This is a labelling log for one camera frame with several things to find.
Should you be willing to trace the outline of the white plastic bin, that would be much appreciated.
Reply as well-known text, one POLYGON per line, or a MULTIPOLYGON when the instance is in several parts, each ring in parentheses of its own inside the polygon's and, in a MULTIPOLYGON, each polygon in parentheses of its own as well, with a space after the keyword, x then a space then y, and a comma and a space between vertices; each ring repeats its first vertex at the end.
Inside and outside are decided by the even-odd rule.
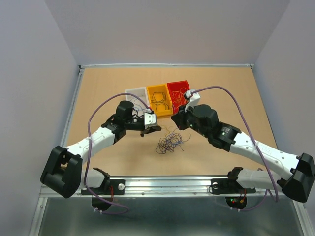
MULTIPOLYGON (((125 90, 125 93, 134 94, 135 96, 139 97, 142 101, 144 101, 148 107, 150 106, 149 101, 148 101, 146 87, 129 88, 125 90)), ((125 97, 126 97, 126 100, 133 103, 134 105, 133 113, 138 116, 143 115, 143 112, 145 111, 146 106, 134 96, 125 95, 125 97)))

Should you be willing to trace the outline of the red plastic bin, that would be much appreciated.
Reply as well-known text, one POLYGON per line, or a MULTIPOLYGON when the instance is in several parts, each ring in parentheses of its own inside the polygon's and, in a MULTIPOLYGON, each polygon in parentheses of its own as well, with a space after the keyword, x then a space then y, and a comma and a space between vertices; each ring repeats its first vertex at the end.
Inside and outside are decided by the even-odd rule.
POLYGON ((184 94, 187 90, 190 90, 190 86, 187 80, 169 82, 167 83, 168 91, 173 106, 173 114, 176 114, 179 107, 186 104, 184 94))

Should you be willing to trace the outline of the yellow plastic bin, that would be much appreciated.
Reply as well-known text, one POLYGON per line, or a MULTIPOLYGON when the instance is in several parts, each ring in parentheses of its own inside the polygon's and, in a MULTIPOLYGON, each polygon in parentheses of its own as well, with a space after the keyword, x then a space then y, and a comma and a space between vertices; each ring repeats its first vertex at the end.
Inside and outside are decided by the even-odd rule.
POLYGON ((173 106, 167 84, 147 86, 150 108, 157 117, 168 117, 173 114, 173 106))

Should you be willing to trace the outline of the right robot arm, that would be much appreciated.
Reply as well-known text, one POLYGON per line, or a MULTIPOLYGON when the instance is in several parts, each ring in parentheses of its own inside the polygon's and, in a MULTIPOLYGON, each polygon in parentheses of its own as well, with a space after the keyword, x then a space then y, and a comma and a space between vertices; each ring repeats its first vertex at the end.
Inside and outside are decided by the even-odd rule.
POLYGON ((227 188, 276 189, 287 197, 305 203, 315 181, 315 163, 311 155, 295 155, 280 151, 258 141, 230 124, 219 121, 217 112, 208 105, 186 109, 182 106, 171 119, 180 130, 191 128, 208 142, 227 152, 246 157, 264 165, 266 171, 234 168, 228 173, 227 188))

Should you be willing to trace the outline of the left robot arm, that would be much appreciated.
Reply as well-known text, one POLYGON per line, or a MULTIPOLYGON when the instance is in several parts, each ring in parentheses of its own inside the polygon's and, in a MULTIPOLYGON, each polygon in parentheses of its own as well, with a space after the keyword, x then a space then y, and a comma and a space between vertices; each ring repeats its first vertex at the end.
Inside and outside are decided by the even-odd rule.
POLYGON ((79 189, 93 188, 103 194, 109 190, 110 176, 99 168, 82 170, 91 158, 103 149, 114 145, 127 131, 138 131, 140 136, 161 131, 157 116, 150 109, 136 116, 130 101, 121 101, 115 113, 81 141, 67 147, 52 149, 40 181, 64 198, 71 197, 79 189))

